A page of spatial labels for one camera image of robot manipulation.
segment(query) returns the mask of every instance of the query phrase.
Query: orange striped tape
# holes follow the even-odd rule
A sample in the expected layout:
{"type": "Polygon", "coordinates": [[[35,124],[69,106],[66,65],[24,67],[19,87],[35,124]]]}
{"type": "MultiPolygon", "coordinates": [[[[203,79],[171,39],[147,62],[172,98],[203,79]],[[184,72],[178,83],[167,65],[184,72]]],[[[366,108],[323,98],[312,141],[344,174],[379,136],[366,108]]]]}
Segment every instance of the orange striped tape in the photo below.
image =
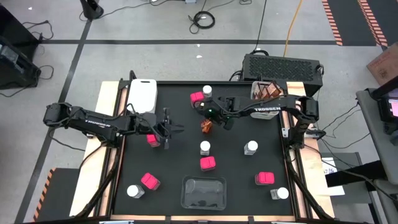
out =
{"type": "Polygon", "coordinates": [[[380,26],[377,23],[376,18],[374,17],[372,9],[369,7],[368,1],[357,0],[357,2],[362,10],[366,22],[368,23],[368,27],[372,32],[374,40],[376,41],[376,45],[388,46],[387,39],[381,31],[380,26]]]}
{"type": "Polygon", "coordinates": [[[341,39],[340,33],[338,32],[338,28],[336,26],[336,21],[335,21],[335,18],[333,17],[333,14],[331,13],[328,0],[322,0],[322,4],[323,4],[323,8],[326,12],[326,17],[329,20],[329,25],[331,27],[331,31],[333,33],[333,36],[335,37],[336,44],[341,46],[341,45],[343,45],[343,40],[341,39]]]}
{"type": "Polygon", "coordinates": [[[50,185],[50,180],[51,180],[51,177],[52,177],[54,171],[55,171],[55,168],[51,169],[49,174],[48,174],[48,176],[47,176],[47,180],[45,180],[44,189],[43,189],[42,194],[40,195],[40,199],[39,199],[39,202],[37,204],[37,207],[36,207],[36,210],[35,210],[35,214],[33,216],[33,222],[36,222],[37,218],[39,217],[39,212],[40,212],[40,209],[42,209],[42,205],[43,205],[43,202],[44,202],[44,197],[45,197],[45,194],[47,193],[47,188],[50,185]]]}

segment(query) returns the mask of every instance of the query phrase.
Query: pink cube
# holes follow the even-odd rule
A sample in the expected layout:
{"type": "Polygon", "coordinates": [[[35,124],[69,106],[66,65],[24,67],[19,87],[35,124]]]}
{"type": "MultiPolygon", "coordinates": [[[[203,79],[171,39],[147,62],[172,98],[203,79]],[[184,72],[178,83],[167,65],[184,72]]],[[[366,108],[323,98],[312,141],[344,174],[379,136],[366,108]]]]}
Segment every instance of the pink cube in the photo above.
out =
{"type": "Polygon", "coordinates": [[[204,157],[200,159],[200,169],[202,171],[208,171],[216,168],[216,160],[214,156],[204,157]]]}
{"type": "Polygon", "coordinates": [[[141,178],[141,183],[143,183],[145,186],[147,186],[147,188],[151,190],[156,190],[160,185],[160,181],[150,173],[146,173],[141,178]]]}
{"type": "Polygon", "coordinates": [[[203,95],[203,92],[196,92],[191,94],[191,106],[192,108],[195,107],[195,103],[199,101],[203,101],[205,99],[205,96],[203,95]]]}
{"type": "Polygon", "coordinates": [[[254,177],[257,185],[268,185],[275,183],[274,173],[272,172],[260,172],[254,177]]]}
{"type": "Polygon", "coordinates": [[[160,142],[158,142],[156,135],[154,134],[147,134],[147,142],[151,147],[157,147],[160,145],[160,142]]]}

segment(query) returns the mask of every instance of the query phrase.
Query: small white bottle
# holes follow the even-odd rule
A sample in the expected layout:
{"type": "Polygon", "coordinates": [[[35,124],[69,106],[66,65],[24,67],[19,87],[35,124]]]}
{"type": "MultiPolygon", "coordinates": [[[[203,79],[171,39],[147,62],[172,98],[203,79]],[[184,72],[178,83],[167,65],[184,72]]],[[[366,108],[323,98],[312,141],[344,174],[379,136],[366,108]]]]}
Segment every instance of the small white bottle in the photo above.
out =
{"type": "Polygon", "coordinates": [[[132,198],[140,198],[144,193],[145,191],[140,185],[131,185],[127,188],[127,194],[132,198]]]}
{"type": "Polygon", "coordinates": [[[251,156],[254,153],[256,153],[257,148],[259,145],[257,144],[256,141],[249,141],[244,147],[244,154],[247,156],[251,156]]]}
{"type": "Polygon", "coordinates": [[[210,155],[210,143],[208,141],[203,141],[200,143],[200,154],[202,156],[210,155]]]}
{"type": "Polygon", "coordinates": [[[271,197],[273,200],[287,199],[289,197],[289,191],[284,187],[273,189],[271,190],[271,197]]]}
{"type": "Polygon", "coordinates": [[[203,87],[203,96],[205,96],[205,98],[210,98],[211,97],[211,91],[212,91],[211,86],[205,85],[203,87]]]}

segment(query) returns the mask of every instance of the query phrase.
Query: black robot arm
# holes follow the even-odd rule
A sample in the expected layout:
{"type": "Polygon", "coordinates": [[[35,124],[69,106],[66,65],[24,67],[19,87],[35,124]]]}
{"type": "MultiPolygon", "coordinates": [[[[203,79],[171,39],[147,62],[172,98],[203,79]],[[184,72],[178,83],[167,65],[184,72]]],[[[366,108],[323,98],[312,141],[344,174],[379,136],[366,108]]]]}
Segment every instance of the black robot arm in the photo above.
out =
{"type": "Polygon", "coordinates": [[[304,134],[310,124],[318,121],[318,102],[306,96],[281,95],[267,100],[252,100],[246,97],[205,98],[194,104],[195,109],[216,124],[223,124],[229,130],[232,118],[249,116],[256,112],[287,111],[297,119],[288,132],[288,144],[303,148],[304,134]]]}
{"type": "Polygon", "coordinates": [[[157,122],[153,113],[127,111],[127,115],[108,116],[68,103],[53,103],[47,106],[43,122],[53,128],[79,130],[87,136],[96,136],[108,147],[117,147],[121,136],[130,134],[155,134],[160,141],[167,142],[174,130],[168,109],[164,113],[164,120],[157,122]]]}

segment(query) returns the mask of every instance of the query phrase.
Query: gray floor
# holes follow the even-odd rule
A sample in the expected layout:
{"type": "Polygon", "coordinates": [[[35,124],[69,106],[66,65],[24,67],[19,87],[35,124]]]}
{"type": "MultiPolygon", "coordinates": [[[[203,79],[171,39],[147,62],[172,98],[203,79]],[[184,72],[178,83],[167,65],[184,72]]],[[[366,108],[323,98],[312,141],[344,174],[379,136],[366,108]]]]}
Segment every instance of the gray floor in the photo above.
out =
{"type": "MultiPolygon", "coordinates": [[[[0,0],[21,22],[53,24],[54,40],[78,40],[85,22],[78,19],[79,1],[69,0],[0,0]]],[[[206,8],[227,0],[208,1],[206,8]]],[[[106,12],[123,6],[134,6],[140,0],[101,0],[106,12]]],[[[187,15],[200,10],[199,4],[167,2],[159,7],[142,6],[116,12],[94,21],[88,39],[166,40],[166,39],[250,39],[257,38],[264,1],[241,6],[237,1],[212,10],[216,25],[192,35],[187,15]]],[[[268,0],[261,39],[284,40],[293,18],[296,0],[268,0]]],[[[37,31],[50,35],[47,26],[37,31]]],[[[321,0],[304,1],[292,30],[292,40],[333,40],[321,0]]],[[[102,81],[128,78],[133,69],[140,78],[156,80],[227,80],[240,69],[244,54],[252,44],[185,44],[185,45],[85,45],[78,62],[67,102],[94,110],[102,81]]],[[[271,55],[282,56],[283,45],[260,45],[271,55]]],[[[68,75],[77,45],[41,45],[34,58],[37,65],[55,67],[51,80],[41,80],[37,88],[28,89],[12,98],[0,97],[0,223],[12,223],[21,205],[26,187],[41,150],[47,128],[42,123],[45,106],[56,102],[68,75]]],[[[319,126],[325,127],[334,117],[356,103],[355,92],[377,87],[366,68],[382,52],[380,47],[340,47],[337,45],[290,45],[288,57],[321,61],[325,66],[324,86],[320,92],[319,126]]],[[[44,69],[43,75],[50,70],[44,69]]],[[[327,139],[336,146],[345,146],[368,133],[359,112],[336,132],[337,139],[327,139]]],[[[75,147],[84,148],[85,137],[77,131],[57,130],[55,137],[75,147]]],[[[320,143],[321,151],[327,151],[320,143]]],[[[378,160],[371,141],[363,141],[336,152],[359,152],[363,162],[378,160]]],[[[25,221],[31,221],[49,169],[78,167],[83,154],[52,142],[36,185],[25,221]]],[[[335,205],[336,216],[342,220],[372,223],[367,206],[335,205]]]]}

